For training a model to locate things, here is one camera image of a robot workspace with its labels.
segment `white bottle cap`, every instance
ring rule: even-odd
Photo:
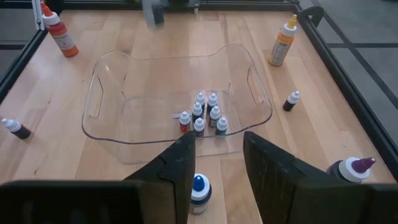
[[[209,100],[207,101],[207,104],[209,106],[216,106],[217,105],[217,95],[216,95],[216,93],[212,93],[209,96]]]
[[[228,120],[226,118],[222,117],[217,122],[217,129],[219,129],[220,131],[225,131],[227,125],[228,125]]]
[[[201,118],[198,118],[195,121],[195,124],[193,124],[193,128],[194,128],[195,131],[198,131],[198,132],[199,131],[203,131],[204,128],[205,128],[205,121],[203,119],[201,119]]]
[[[21,124],[18,121],[14,121],[13,119],[3,118],[1,122],[3,123],[4,127],[6,127],[6,129],[10,132],[18,131],[21,128]]]
[[[210,118],[213,120],[216,120],[218,118],[220,118],[221,113],[220,113],[220,109],[218,108],[218,106],[215,106],[211,109],[210,111]]]
[[[195,115],[195,116],[199,116],[199,115],[201,115],[202,112],[203,112],[203,110],[201,108],[201,104],[199,102],[196,102],[193,105],[192,114]]]
[[[296,32],[297,32],[297,26],[294,26],[293,28],[289,28],[288,24],[285,24],[281,31],[281,33],[283,35],[288,36],[288,37],[293,37]]]
[[[204,95],[202,92],[200,92],[200,93],[197,95],[197,100],[196,100],[196,102],[198,102],[198,103],[201,104],[201,105],[205,104],[205,95]]]
[[[186,111],[182,112],[180,115],[180,124],[187,125],[189,122],[191,122],[189,114]]]
[[[369,175],[371,175],[371,170],[368,169],[366,172],[362,174],[356,172],[353,168],[352,163],[357,160],[359,159],[356,157],[349,157],[348,159],[343,160],[338,164],[338,169],[342,174],[342,176],[348,181],[360,183],[362,180],[368,178]]]
[[[48,25],[48,26],[55,25],[55,24],[58,24],[60,22],[60,18],[58,17],[57,13],[55,13],[55,12],[52,12],[51,16],[45,16],[43,14],[42,17],[43,17],[44,24]]]
[[[196,178],[197,176],[200,176],[204,180],[205,186],[201,191],[196,191],[195,189],[192,189],[191,199],[194,201],[201,201],[205,199],[206,196],[209,194],[210,182],[209,179],[207,179],[207,177],[203,174],[195,174],[194,178]]]
[[[291,104],[296,104],[297,102],[299,102],[299,99],[300,99],[300,92],[294,91],[292,94],[290,94],[287,101]]]

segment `paint bottle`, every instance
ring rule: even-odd
[[[213,109],[211,109],[210,111],[210,122],[209,122],[210,127],[214,128],[215,126],[217,126],[217,122],[220,116],[221,116],[221,111],[218,108],[218,106],[213,107]]]
[[[207,113],[210,113],[211,109],[213,109],[213,107],[217,106],[217,104],[218,104],[217,95],[216,95],[216,93],[212,93],[209,96],[209,100],[207,101]]]
[[[191,123],[191,118],[189,117],[189,114],[184,111],[180,115],[180,130],[182,133],[186,133],[189,131],[189,124]]]
[[[201,215],[205,212],[211,197],[211,184],[203,174],[195,174],[191,193],[189,212],[192,215]]]
[[[228,125],[228,120],[224,117],[218,120],[217,128],[216,128],[216,135],[224,135],[226,133],[226,128]]]
[[[9,130],[12,134],[19,137],[20,139],[27,139],[32,133],[25,126],[21,125],[20,122],[13,119],[3,118],[1,122],[7,130]]]
[[[201,118],[198,118],[193,124],[193,129],[195,130],[195,134],[197,137],[203,137],[205,133],[205,121]]]
[[[75,56],[79,50],[73,39],[68,34],[65,24],[60,20],[57,13],[52,12],[44,2],[41,2],[40,5],[43,10],[43,22],[51,36],[54,38],[55,43],[57,43],[65,57]]]
[[[202,92],[197,94],[197,99],[195,102],[200,103],[202,111],[205,110],[205,95]]]
[[[195,123],[195,121],[198,118],[203,118],[203,109],[201,107],[201,104],[199,102],[196,102],[193,105],[193,109],[192,109],[192,123]]]
[[[294,91],[285,101],[283,109],[286,111],[291,111],[294,105],[296,105],[296,103],[299,102],[299,99],[300,99],[300,92]]]
[[[346,160],[340,160],[331,165],[326,172],[341,180],[353,183],[361,183],[362,180],[371,174],[370,167],[376,162],[373,157],[358,159],[349,157]]]
[[[275,45],[272,48],[268,62],[274,66],[281,66],[287,51],[294,40],[294,34],[297,32],[296,27],[297,16],[293,15],[288,23],[286,23],[276,38]]]

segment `yellow bottle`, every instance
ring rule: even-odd
[[[268,62],[273,66],[281,66],[287,51],[289,50],[294,40],[294,34],[297,31],[296,27],[297,16],[293,15],[288,23],[286,23],[276,38],[274,48],[272,48],[271,56]]]

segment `orange bottle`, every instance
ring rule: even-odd
[[[290,21],[279,32],[271,56],[268,58],[268,62],[271,65],[281,66],[284,62],[287,51],[293,43],[294,34],[297,32],[296,22],[296,15],[293,15]]]
[[[40,5],[42,6],[42,10],[44,12],[42,16],[44,24],[64,56],[75,56],[77,53],[79,53],[79,49],[77,49],[75,42],[68,34],[65,23],[63,23],[58,17],[57,13],[52,12],[44,2],[40,2]]]

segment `wooden table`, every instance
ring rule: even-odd
[[[143,164],[126,166],[87,138],[81,115],[96,60],[120,50],[139,58],[208,55],[228,43],[243,44],[263,77],[274,112],[255,133],[325,170],[349,156],[377,159],[366,182],[394,182],[386,165],[332,80],[304,31],[281,67],[266,62],[290,12],[200,12],[167,15],[169,32],[147,30],[137,11],[63,11],[61,18],[80,53],[65,58],[51,36],[41,43],[0,106],[0,115],[34,131],[21,141],[0,129],[0,179],[121,180]],[[291,91],[302,99],[289,113],[282,104]],[[206,213],[189,223],[260,223],[242,153],[197,158],[197,172],[213,186]]]

